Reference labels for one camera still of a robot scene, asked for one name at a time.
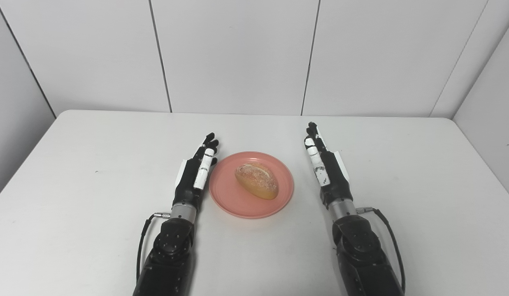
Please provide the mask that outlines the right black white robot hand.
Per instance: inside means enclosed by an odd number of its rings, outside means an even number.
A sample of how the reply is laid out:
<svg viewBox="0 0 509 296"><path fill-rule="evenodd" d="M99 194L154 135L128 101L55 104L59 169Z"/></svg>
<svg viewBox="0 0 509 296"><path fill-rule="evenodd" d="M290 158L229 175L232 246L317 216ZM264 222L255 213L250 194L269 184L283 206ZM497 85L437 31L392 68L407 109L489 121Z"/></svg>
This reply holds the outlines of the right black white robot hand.
<svg viewBox="0 0 509 296"><path fill-rule="evenodd" d="M309 122L306 133L304 146L321 187L322 204L328 208L335 201L353 201L349 182L339 161L340 155L327 149L316 123Z"/></svg>

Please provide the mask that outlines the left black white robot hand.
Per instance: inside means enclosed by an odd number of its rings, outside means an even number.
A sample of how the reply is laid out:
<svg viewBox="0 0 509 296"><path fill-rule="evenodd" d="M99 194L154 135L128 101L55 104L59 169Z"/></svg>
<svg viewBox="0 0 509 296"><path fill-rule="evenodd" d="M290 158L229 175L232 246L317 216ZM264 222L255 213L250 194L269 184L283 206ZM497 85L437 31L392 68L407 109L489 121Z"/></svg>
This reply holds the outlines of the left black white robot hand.
<svg viewBox="0 0 509 296"><path fill-rule="evenodd" d="M210 176L211 167L217 164L217 147L220 144L213 132L209 133L191 159L185 163L181 179L174 192L173 206L189 205L200 210L204 188Z"/></svg>

